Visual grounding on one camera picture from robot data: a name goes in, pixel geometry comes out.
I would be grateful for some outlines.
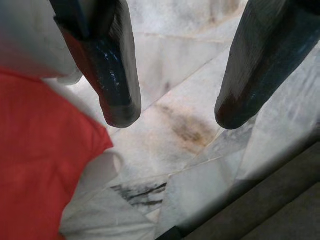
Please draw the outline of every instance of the red cloth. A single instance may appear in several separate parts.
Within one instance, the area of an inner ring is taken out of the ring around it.
[[[1,69],[0,114],[0,239],[63,239],[84,167],[113,146],[106,129],[42,81]]]

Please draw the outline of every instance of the brown stain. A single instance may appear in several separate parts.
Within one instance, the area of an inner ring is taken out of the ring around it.
[[[216,19],[216,13],[214,9],[216,8],[215,6],[215,0],[210,0],[209,2],[209,10],[210,10],[210,18],[209,18],[209,23],[214,24],[217,19]]]
[[[223,2],[222,12],[224,15],[230,15],[238,10],[240,0],[227,0]]]
[[[164,85],[164,92],[167,93],[167,92],[169,92],[170,89],[171,89],[171,84],[170,84],[170,82],[167,82]]]
[[[172,132],[179,139],[179,144],[189,152],[197,154],[214,140],[216,131],[198,117],[182,114],[168,106],[157,105],[157,107],[167,116]]]
[[[38,4],[31,2],[32,26],[37,33],[43,32],[43,21],[41,17],[41,9]]]

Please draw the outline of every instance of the marble surface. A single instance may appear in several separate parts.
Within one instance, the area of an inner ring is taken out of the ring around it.
[[[190,35],[232,15],[246,0],[128,0],[133,31]]]
[[[320,143],[316,143],[213,216],[185,239],[242,239],[319,182],[319,154]]]
[[[214,104],[223,79],[222,57],[210,61],[149,107],[131,127],[112,136],[124,164],[110,186],[183,170],[220,130]]]
[[[263,179],[315,131],[320,120],[319,56],[315,48],[259,112],[237,179]]]
[[[76,210],[73,209],[72,214],[68,213],[68,207],[60,227],[67,240],[153,239],[154,223],[110,188],[99,191]]]
[[[156,222],[157,210],[165,197],[167,181],[167,176],[160,176],[116,185],[112,189],[131,206]]]
[[[170,177],[156,237],[177,226],[190,233],[227,200],[244,151],[232,153]]]
[[[62,219],[68,240],[154,240],[188,233],[303,145],[320,116],[319,46],[256,117],[236,130],[214,106],[246,0],[128,0],[140,119],[109,127],[82,78],[46,82],[106,126],[114,149],[85,169]]]

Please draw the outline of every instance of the gray step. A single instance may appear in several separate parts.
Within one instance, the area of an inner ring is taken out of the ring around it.
[[[241,239],[319,181],[320,143],[316,143],[185,239]]]
[[[320,183],[258,226],[242,240],[319,240]]]

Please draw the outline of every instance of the marble floor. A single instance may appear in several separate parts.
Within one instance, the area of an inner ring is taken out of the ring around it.
[[[316,129],[319,47],[257,116],[224,130],[214,106],[244,5],[226,1],[237,4],[225,10],[222,1],[161,2],[128,1],[143,109],[131,127],[106,124],[84,77],[71,86],[49,82],[105,125],[114,143],[85,169],[65,210],[60,230],[68,240],[154,240],[174,226],[187,234],[234,191],[298,151]],[[215,4],[215,11],[201,12],[207,8],[198,2]]]

